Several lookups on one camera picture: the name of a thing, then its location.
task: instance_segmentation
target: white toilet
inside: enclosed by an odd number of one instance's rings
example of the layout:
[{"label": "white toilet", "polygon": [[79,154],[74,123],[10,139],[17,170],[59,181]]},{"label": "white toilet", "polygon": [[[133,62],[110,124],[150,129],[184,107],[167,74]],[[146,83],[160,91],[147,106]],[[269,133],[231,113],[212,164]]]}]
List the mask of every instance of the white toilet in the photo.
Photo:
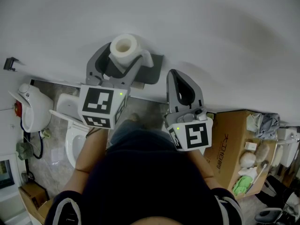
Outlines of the white toilet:
[{"label": "white toilet", "polygon": [[53,115],[68,121],[66,134],[66,153],[71,165],[75,168],[78,155],[83,148],[89,127],[85,126],[78,115],[79,97],[62,93],[58,99]]},{"label": "white toilet", "polygon": [[18,93],[8,92],[22,104],[22,126],[26,132],[38,132],[48,126],[51,119],[49,109],[53,109],[49,97],[27,83],[19,87]]}]

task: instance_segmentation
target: brown cardboard box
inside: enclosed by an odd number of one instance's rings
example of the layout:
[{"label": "brown cardboard box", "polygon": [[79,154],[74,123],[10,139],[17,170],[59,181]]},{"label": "brown cardboard box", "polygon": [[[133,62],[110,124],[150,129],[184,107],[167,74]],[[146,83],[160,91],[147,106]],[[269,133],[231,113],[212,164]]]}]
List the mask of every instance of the brown cardboard box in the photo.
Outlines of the brown cardboard box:
[{"label": "brown cardboard box", "polygon": [[53,199],[50,199],[49,201],[45,202],[39,209],[38,209],[38,213],[41,216],[39,221],[42,220],[42,224],[45,222],[46,216],[52,206],[53,203]]},{"label": "brown cardboard box", "polygon": [[19,192],[28,212],[44,224],[52,205],[52,200],[47,201],[46,191],[36,183],[28,183],[19,187]]},{"label": "brown cardboard box", "polygon": [[[270,151],[266,160],[270,163],[276,148],[276,141],[261,140],[254,137],[254,133],[246,129],[247,116],[253,114],[250,111],[234,111],[217,113],[212,127],[212,146],[205,149],[204,157],[212,167],[215,177],[221,186],[232,192],[232,188],[240,175],[240,157],[246,151],[246,142],[257,143],[263,141],[268,144]],[[264,170],[257,182],[247,192],[236,198],[257,194],[263,187],[268,169]]]}]

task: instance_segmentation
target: urinal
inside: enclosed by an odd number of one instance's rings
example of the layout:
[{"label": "urinal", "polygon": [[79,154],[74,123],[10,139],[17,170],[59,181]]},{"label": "urinal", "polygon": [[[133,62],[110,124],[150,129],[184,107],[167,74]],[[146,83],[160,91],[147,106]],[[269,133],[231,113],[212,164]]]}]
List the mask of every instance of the urinal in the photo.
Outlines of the urinal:
[{"label": "urinal", "polygon": [[22,126],[27,133],[43,130],[48,126],[53,109],[53,101],[32,85],[23,83],[18,92],[8,91],[22,104]]}]

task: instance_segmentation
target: gray cloth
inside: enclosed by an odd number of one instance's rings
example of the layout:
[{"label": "gray cloth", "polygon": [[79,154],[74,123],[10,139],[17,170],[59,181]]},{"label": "gray cloth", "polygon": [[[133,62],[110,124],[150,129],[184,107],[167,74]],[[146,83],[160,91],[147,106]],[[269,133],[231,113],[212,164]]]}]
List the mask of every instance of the gray cloth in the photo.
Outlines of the gray cloth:
[{"label": "gray cloth", "polygon": [[263,115],[259,130],[255,133],[257,138],[276,139],[276,132],[279,128],[280,116],[277,113],[266,113]]}]

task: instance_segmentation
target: gray tile floor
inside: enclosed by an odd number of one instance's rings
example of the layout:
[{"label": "gray tile floor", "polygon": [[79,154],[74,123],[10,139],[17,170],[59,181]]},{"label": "gray tile floor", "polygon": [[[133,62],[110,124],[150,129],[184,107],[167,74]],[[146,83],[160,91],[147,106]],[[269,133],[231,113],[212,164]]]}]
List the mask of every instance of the gray tile floor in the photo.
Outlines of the gray tile floor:
[{"label": "gray tile floor", "polygon": [[[61,93],[72,94],[77,88],[68,87],[48,82],[35,81],[34,86],[40,88],[41,92],[46,94],[54,101],[54,109]],[[121,124],[130,114],[137,113],[141,121],[147,128],[161,128],[163,124],[162,115],[167,111],[166,104],[129,98],[127,107],[121,115],[118,124]],[[68,161],[65,150],[65,137],[68,122],[52,116],[48,128],[51,131],[51,138],[44,139],[43,158],[37,160],[32,157],[29,159],[29,168],[34,173],[36,182],[45,187],[50,197],[56,196],[65,186],[72,175],[73,167]],[[109,139],[113,135],[113,130],[109,133]],[[40,148],[38,133],[31,134],[31,142]],[[243,210],[247,225],[254,225],[254,216],[258,211],[266,206],[255,196],[250,196],[239,200]]]}]

